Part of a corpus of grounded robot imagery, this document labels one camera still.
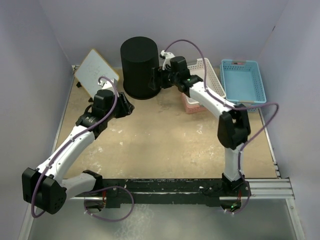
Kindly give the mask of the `black plastic waste bin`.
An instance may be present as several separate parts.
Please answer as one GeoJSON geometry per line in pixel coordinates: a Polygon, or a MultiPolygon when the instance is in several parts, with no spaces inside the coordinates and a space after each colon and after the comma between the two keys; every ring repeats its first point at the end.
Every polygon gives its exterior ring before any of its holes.
{"type": "Polygon", "coordinates": [[[152,68],[159,67],[158,46],[150,38],[135,36],[120,47],[123,88],[132,98],[148,100],[155,97],[160,88],[149,87],[152,68]]]}

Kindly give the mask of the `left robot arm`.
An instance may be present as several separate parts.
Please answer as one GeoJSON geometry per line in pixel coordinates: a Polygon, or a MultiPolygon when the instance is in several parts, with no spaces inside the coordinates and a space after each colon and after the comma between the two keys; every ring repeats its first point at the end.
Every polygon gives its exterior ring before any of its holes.
{"type": "Polygon", "coordinates": [[[107,128],[110,120],[129,116],[134,108],[124,92],[99,90],[60,147],[37,168],[28,167],[22,173],[23,199],[31,204],[34,218],[38,217],[34,208],[53,215],[70,198],[82,193],[101,194],[103,177],[98,173],[84,170],[73,178],[64,176],[80,154],[107,128]]]}

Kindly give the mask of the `white plastic basket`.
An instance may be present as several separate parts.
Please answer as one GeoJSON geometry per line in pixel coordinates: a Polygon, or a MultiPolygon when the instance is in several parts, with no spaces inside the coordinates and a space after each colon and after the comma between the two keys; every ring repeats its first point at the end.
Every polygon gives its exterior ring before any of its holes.
{"type": "MultiPolygon", "coordinates": [[[[210,61],[204,58],[206,65],[206,85],[212,91],[220,95],[222,98],[226,97],[225,90],[220,83],[210,61]]],[[[203,80],[205,79],[205,66],[202,58],[198,58],[195,64],[187,65],[191,75],[198,75],[203,80]]]]}

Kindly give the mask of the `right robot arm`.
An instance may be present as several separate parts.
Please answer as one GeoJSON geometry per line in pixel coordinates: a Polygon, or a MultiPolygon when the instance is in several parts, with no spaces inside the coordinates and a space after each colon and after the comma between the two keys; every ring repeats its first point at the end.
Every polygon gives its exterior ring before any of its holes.
{"type": "Polygon", "coordinates": [[[244,182],[241,154],[251,134],[246,108],[234,105],[206,87],[200,76],[190,73],[183,56],[162,51],[160,57],[164,60],[163,65],[152,69],[149,87],[155,90],[175,86],[218,119],[217,138],[225,150],[222,190],[228,196],[235,195],[244,182]]]}

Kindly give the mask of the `pink plastic basket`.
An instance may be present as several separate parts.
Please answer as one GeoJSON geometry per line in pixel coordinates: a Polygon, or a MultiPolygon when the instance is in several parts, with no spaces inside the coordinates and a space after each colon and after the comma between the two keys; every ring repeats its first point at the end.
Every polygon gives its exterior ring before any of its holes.
{"type": "Polygon", "coordinates": [[[207,109],[200,104],[198,101],[186,96],[184,93],[181,94],[181,100],[184,110],[187,114],[194,114],[206,111],[207,109]]]}

